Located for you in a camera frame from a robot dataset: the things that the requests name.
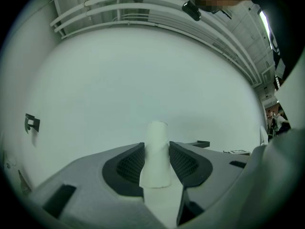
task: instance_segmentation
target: black bracket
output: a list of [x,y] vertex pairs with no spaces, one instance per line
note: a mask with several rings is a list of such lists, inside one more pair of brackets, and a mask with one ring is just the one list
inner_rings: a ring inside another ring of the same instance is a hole
[[39,132],[39,125],[40,125],[39,119],[35,119],[35,117],[30,114],[25,114],[24,128],[27,133],[29,133],[31,127],[33,127],[37,132]]
[[196,147],[200,147],[200,148],[205,148],[205,147],[209,147],[210,146],[210,142],[207,141],[197,141],[195,143],[187,143],[188,145],[193,145]]
[[206,12],[211,12],[212,14],[217,13],[221,8],[217,6],[212,6],[202,0],[189,0],[182,6],[182,10],[191,16],[195,21],[199,21],[201,18],[201,13],[199,9],[202,9]]

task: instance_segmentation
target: white railing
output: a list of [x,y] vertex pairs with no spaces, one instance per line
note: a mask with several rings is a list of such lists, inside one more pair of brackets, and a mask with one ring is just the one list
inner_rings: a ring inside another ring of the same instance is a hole
[[[103,6],[99,8],[95,8],[92,10],[88,10],[81,14],[77,14],[76,16],[72,17],[69,20],[66,20],[62,24],[57,25],[57,23],[61,22],[63,19],[67,18],[67,16],[71,16],[76,12],[80,12],[80,10],[84,8],[90,8],[92,5],[96,5],[99,3],[105,3],[110,1],[116,1],[116,4]],[[260,74],[257,72],[257,69],[250,57],[247,53],[245,48],[242,44],[237,40],[237,38],[225,27],[223,26],[218,20],[213,18],[210,14],[202,11],[202,18],[206,21],[209,21],[209,24],[204,22],[204,20],[200,20],[198,22],[194,21],[191,17],[189,17],[186,13],[181,11],[182,5],[185,3],[184,0],[149,0],[154,2],[166,2],[169,6],[162,6],[152,3],[146,3],[143,0],[143,3],[121,3],[124,0],[88,0],[82,4],[79,4],[70,10],[61,14],[58,18],[50,23],[50,26],[54,27],[55,32],[59,32],[62,35],[62,39],[75,35],[79,32],[90,30],[94,28],[103,28],[107,26],[113,25],[123,25],[123,24],[141,24],[141,25],[148,25],[148,26],[158,26],[160,28],[166,28],[168,30],[172,30],[178,32],[180,34],[187,35],[189,37],[194,38],[197,41],[202,42],[203,44],[209,46],[213,50],[217,51],[221,55],[223,55],[226,59],[231,61],[234,65],[238,67],[238,69],[248,78],[252,85],[258,85],[262,83],[262,79]],[[152,14],[133,14],[133,15],[122,15],[122,10],[125,9],[144,9],[149,11],[156,11],[162,15],[159,15],[157,18],[156,15]],[[79,30],[75,30],[71,33],[64,34],[63,29],[68,27],[69,25],[85,19],[90,16],[94,16],[97,14],[101,14],[103,12],[113,11],[117,12],[116,18],[113,21],[108,21],[100,24],[95,24],[92,26],[88,26],[85,28],[81,28]],[[140,18],[147,18],[148,21],[134,21]],[[216,48],[209,42],[205,42],[200,36],[208,37],[209,39],[213,40],[222,50]],[[239,61],[243,64],[241,66],[236,60],[233,58],[238,57]]]

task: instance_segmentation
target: white panel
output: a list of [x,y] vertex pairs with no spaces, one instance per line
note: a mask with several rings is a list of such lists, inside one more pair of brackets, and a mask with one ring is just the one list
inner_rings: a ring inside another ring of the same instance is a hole
[[[177,19],[175,16],[171,16],[169,14],[165,14],[165,13],[162,13],[162,12],[158,12],[158,11],[153,11],[151,10],[149,12],[150,15],[160,15],[160,16],[166,16],[168,18],[173,18],[173,19]],[[155,17],[149,17],[148,19],[149,22],[155,22],[155,23],[160,23],[160,24],[164,24],[164,25],[168,25],[168,26],[172,26],[174,28],[177,28],[177,29],[180,29],[182,31],[185,31],[185,32],[188,32],[188,33],[191,33],[203,40],[205,40],[206,42],[210,43],[210,44],[213,44],[214,43],[214,40],[212,40],[211,38],[207,37],[207,36],[204,36],[202,35],[201,33],[198,33],[196,31],[192,31],[192,28],[191,27],[185,27],[185,26],[180,26],[178,25],[176,22],[168,22],[168,21],[164,21],[164,20],[160,20],[160,19],[157,19]]]
[[218,21],[220,21],[223,25],[227,25],[227,23],[231,21],[231,19],[221,11],[215,13],[214,17],[218,19]]
[[23,128],[18,135],[32,152],[25,166],[35,185],[81,156],[144,140],[152,120],[167,122],[174,141],[207,140],[218,151],[260,145],[264,119],[249,83],[176,33],[128,27],[82,34],[58,46],[31,81],[26,109],[40,112],[43,127],[36,147]]
[[[57,12],[53,3],[48,4],[49,1],[30,2],[22,11],[22,23],[18,22],[17,26],[12,28],[13,33],[1,51],[0,130],[5,130],[3,147],[16,159],[15,168],[21,171],[26,180],[24,158],[30,160],[35,157],[31,156],[31,152],[27,153],[26,149],[21,149],[22,141],[17,133],[25,132],[26,113],[37,117],[40,117],[40,113],[35,107],[26,109],[24,104],[32,84],[31,80],[40,70],[45,58],[61,42],[60,35],[54,33],[50,27],[50,22],[57,17]],[[34,137],[28,135],[27,138],[31,142]]]
[[236,27],[234,35],[245,48],[248,48],[253,42],[253,40],[256,40],[258,38],[258,35],[255,37],[255,35],[243,23],[240,23]]

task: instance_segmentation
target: white post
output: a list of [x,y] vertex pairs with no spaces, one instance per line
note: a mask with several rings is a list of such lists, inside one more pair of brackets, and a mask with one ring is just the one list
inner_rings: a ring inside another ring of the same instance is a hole
[[162,188],[171,185],[171,165],[167,124],[150,122],[145,142],[145,165],[141,172],[140,186]]
[[118,21],[120,21],[121,20],[121,10],[119,10],[119,9],[117,10],[117,17],[118,17]]

